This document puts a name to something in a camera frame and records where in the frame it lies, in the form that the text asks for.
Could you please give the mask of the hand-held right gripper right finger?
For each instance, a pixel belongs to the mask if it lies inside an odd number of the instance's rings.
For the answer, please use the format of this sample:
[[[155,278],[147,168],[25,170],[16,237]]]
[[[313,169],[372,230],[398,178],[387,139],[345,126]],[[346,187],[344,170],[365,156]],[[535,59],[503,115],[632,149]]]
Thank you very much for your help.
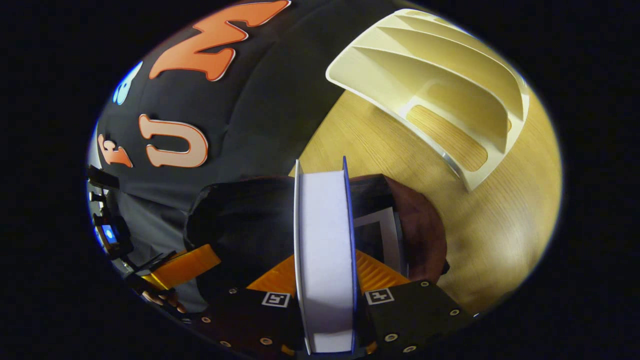
[[[355,253],[355,260],[355,330],[365,357],[407,357],[473,321],[433,281],[411,281],[363,251]]]

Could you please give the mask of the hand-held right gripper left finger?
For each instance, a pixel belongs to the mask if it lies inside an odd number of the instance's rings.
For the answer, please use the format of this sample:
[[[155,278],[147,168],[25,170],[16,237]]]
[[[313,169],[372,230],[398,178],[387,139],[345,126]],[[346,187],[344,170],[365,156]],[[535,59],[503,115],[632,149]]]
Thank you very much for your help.
[[[194,315],[192,329],[249,358],[295,358],[301,350],[301,312],[294,260],[289,256],[245,288],[216,294]]]

